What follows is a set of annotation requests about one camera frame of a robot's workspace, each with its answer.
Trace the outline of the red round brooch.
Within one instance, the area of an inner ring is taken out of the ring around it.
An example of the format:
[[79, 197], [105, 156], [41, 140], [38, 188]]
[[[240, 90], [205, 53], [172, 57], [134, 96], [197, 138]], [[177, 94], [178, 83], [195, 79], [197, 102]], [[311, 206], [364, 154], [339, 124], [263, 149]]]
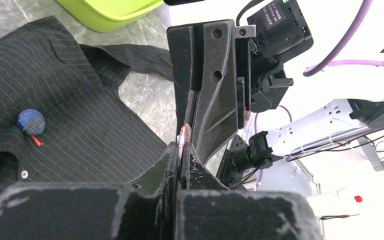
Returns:
[[177, 136], [177, 144], [178, 144], [178, 157], [181, 159], [183, 156], [183, 150], [186, 143], [191, 141], [191, 126], [185, 123], [181, 128], [179, 135]]

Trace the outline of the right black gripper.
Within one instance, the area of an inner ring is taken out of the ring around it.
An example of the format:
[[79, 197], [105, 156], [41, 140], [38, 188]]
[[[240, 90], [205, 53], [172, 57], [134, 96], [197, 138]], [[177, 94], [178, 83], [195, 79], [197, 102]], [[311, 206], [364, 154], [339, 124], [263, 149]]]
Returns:
[[[257, 114], [279, 106], [294, 84], [284, 64], [309, 50], [314, 40], [296, 0], [270, 0], [246, 21], [256, 35], [249, 41], [245, 109]], [[206, 164], [238, 130], [235, 23], [190, 23], [171, 26], [166, 33], [177, 130], [191, 126], [192, 142]]]

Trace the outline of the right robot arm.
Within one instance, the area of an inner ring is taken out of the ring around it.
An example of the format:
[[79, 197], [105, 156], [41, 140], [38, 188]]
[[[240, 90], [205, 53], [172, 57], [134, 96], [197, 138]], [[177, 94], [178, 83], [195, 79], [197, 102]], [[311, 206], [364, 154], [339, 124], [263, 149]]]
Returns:
[[216, 176], [228, 188], [241, 185], [248, 169], [330, 151], [384, 130], [384, 101], [334, 99], [248, 142], [237, 135], [247, 112], [278, 106], [293, 85], [284, 64], [314, 43], [295, 0], [272, 0], [243, 26], [231, 19], [171, 26], [167, 40], [180, 139], [193, 144], [204, 163], [232, 141]]

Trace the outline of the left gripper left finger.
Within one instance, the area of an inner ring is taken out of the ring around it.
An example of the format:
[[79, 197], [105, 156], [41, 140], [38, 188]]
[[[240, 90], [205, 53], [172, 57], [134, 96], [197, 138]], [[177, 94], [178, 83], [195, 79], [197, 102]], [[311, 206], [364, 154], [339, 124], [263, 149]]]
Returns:
[[178, 145], [133, 183], [17, 183], [0, 195], [0, 240], [172, 240]]

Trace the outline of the black pinstriped shirt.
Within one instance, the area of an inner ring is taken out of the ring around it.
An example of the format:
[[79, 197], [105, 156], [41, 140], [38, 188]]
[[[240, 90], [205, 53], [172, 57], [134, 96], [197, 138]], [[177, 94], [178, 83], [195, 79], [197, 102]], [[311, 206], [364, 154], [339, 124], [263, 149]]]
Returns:
[[[55, 17], [0, 39], [0, 194], [16, 182], [128, 182], [166, 144], [120, 99], [131, 72], [173, 80], [168, 50], [136, 44], [79, 44]], [[36, 109], [46, 127], [17, 126]]]

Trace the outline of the white round badge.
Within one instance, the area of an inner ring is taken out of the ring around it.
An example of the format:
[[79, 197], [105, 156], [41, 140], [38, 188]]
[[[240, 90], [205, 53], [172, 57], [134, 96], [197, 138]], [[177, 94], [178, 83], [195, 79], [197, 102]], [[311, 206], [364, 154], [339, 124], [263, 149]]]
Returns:
[[22, 110], [16, 119], [18, 128], [26, 135], [38, 136], [45, 131], [45, 117], [36, 109], [27, 108]]

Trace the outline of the green plastic basin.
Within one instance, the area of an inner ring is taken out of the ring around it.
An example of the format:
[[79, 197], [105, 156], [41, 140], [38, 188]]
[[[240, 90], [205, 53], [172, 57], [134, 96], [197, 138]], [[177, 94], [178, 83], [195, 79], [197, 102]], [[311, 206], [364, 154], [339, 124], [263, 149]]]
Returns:
[[109, 33], [129, 25], [164, 2], [162, 0], [57, 0], [87, 28]]

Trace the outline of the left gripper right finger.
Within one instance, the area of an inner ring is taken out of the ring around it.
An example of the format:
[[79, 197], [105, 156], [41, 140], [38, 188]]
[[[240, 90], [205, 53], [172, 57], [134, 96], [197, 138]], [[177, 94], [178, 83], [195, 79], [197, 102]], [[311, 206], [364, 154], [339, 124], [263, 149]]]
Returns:
[[305, 197], [294, 192], [193, 189], [177, 194], [177, 240], [322, 240]]

